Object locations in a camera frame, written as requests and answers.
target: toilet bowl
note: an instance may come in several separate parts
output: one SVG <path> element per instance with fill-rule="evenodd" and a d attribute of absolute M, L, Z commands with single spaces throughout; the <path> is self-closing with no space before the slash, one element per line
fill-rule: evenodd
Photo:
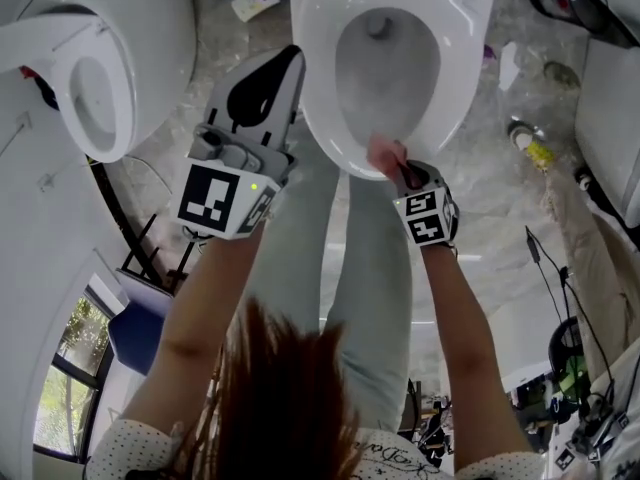
<path fill-rule="evenodd" d="M 327 155 L 350 174 L 373 133 L 431 161 L 467 114 L 493 0 L 292 0 L 307 74 L 301 105 Z"/>
<path fill-rule="evenodd" d="M 22 0 L 0 27 L 0 72 L 35 71 L 82 151 L 114 162 L 175 108 L 195 49 L 191 0 Z"/>

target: window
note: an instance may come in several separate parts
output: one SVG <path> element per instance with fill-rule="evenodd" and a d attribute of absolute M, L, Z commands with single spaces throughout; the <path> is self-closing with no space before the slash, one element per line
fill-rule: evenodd
<path fill-rule="evenodd" d="M 67 322 L 42 389 L 33 433 L 36 451 L 86 462 L 91 427 L 113 351 L 113 313 L 90 287 Z"/>

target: pink sponge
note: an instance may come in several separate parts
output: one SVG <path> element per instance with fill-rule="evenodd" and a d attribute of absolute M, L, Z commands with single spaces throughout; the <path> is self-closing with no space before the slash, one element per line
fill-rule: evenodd
<path fill-rule="evenodd" d="M 397 140 L 387 139 L 383 135 L 373 134 L 369 141 L 367 160 L 394 183 L 402 179 L 400 167 L 407 167 L 407 148 Z M 420 179 L 406 169 L 414 186 L 420 186 Z"/>

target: gray marble tile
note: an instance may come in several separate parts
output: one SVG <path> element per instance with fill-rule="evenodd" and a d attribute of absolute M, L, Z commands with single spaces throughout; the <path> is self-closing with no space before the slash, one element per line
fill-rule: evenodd
<path fill-rule="evenodd" d="M 287 1 L 240 22 L 225 0 L 194 0 L 198 21 L 198 58 L 193 81 L 166 123 L 133 156 L 148 161 L 169 184 L 179 158 L 191 143 L 215 81 L 248 56 L 291 42 Z M 545 300 L 546 288 L 536 274 L 524 242 L 529 225 L 549 249 L 562 251 L 561 239 L 543 205 L 544 178 L 511 145 L 506 127 L 516 116 L 540 127 L 549 146 L 568 168 L 581 163 L 573 139 L 578 89 L 547 80 L 548 61 L 571 66 L 578 75 L 586 51 L 585 31 L 547 19 L 528 0 L 495 0 L 486 42 L 498 59 L 505 45 L 517 44 L 520 74 L 506 92 L 498 87 L 499 60 L 488 60 L 472 108 L 456 136 L 434 160 L 451 186 L 462 211 L 457 245 L 462 266 L 484 310 L 492 314 L 518 300 Z M 124 159 L 107 167 L 125 211 L 141 227 L 160 214 L 150 238 L 161 247 L 159 259 L 175 268 L 186 241 L 168 222 L 168 193 L 142 163 Z M 322 308 L 331 307 L 340 276 L 348 215 L 348 180 L 342 179 L 332 211 L 323 264 Z M 188 268 L 197 259 L 194 252 Z M 557 254 L 562 262 L 562 253 Z M 414 268 L 414 318 L 434 319 L 433 301 L 417 250 Z M 438 390 L 440 345 L 435 326 L 415 326 L 411 374 L 424 383 L 423 393 Z"/>

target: light blue jeans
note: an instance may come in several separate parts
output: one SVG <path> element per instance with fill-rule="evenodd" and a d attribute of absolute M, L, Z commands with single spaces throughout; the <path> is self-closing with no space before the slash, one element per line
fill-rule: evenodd
<path fill-rule="evenodd" d="M 299 160 L 280 194 L 247 284 L 271 313 L 319 329 L 320 276 L 340 171 L 304 122 L 291 127 Z M 411 264 L 391 183 L 352 177 L 342 274 L 327 326 L 344 324 L 340 360 L 361 426 L 395 432 L 407 390 Z"/>

